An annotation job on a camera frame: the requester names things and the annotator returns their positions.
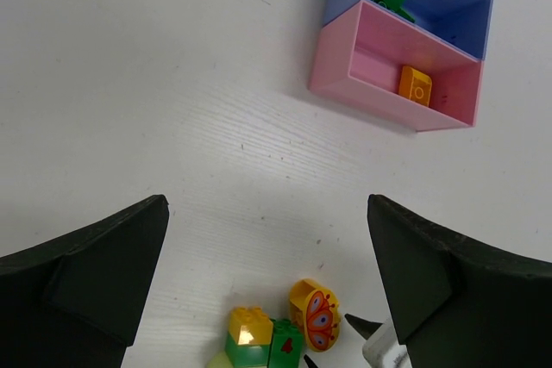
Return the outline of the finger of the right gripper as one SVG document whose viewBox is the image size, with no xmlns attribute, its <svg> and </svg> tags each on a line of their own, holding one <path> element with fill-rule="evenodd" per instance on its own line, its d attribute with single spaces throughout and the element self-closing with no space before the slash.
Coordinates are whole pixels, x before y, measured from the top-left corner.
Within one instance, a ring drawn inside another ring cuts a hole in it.
<svg viewBox="0 0 552 368">
<path fill-rule="evenodd" d="M 368 340 L 382 326 L 381 322 L 367 321 L 351 314 L 345 314 L 344 317 L 364 340 Z"/>
<path fill-rule="evenodd" d="M 308 368 L 318 368 L 318 365 L 312 360 L 309 355 L 304 355 L 304 362 Z"/>
</svg>

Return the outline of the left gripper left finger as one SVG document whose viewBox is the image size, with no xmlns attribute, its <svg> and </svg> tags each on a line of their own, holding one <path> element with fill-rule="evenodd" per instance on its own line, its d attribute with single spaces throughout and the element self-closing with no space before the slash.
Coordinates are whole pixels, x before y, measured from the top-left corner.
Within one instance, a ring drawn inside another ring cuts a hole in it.
<svg viewBox="0 0 552 368">
<path fill-rule="evenodd" d="M 135 342 L 169 222 L 153 195 L 1 258 L 3 367 L 119 367 Z"/>
</svg>

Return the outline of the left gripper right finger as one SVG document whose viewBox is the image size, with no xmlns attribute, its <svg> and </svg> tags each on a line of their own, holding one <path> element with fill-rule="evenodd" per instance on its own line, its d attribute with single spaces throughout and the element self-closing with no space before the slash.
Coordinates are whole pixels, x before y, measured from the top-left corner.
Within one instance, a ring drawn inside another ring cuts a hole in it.
<svg viewBox="0 0 552 368">
<path fill-rule="evenodd" d="M 551 264 L 438 225 L 382 195 L 367 224 L 414 367 L 549 367 Z"/>
</svg>

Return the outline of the yellow curved lego brick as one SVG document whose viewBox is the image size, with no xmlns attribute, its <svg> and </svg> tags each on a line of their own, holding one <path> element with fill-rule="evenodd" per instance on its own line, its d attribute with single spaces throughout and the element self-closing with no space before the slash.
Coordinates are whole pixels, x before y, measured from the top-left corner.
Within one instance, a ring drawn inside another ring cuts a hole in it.
<svg viewBox="0 0 552 368">
<path fill-rule="evenodd" d="M 419 70 L 404 65 L 398 84 L 398 94 L 425 107 L 430 106 L 432 78 Z"/>
</svg>

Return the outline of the green number lego brick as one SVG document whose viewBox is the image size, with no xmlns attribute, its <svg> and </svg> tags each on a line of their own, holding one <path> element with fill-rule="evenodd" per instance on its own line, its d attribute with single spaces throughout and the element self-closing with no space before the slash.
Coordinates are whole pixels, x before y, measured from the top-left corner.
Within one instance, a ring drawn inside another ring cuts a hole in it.
<svg viewBox="0 0 552 368">
<path fill-rule="evenodd" d="M 288 319 L 273 322 L 273 337 L 270 346 L 268 368 L 298 368 L 301 359 L 304 336 L 299 328 Z"/>
</svg>

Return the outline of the yellow butterfly lego piece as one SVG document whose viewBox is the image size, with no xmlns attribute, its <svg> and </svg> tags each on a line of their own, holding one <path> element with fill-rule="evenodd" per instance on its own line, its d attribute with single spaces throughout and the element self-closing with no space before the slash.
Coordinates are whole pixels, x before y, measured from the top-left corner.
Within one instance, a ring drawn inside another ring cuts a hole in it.
<svg viewBox="0 0 552 368">
<path fill-rule="evenodd" d="M 340 334 L 339 301 L 332 290 L 310 278 L 296 282 L 289 293 L 292 322 L 314 352 L 326 352 Z"/>
</svg>

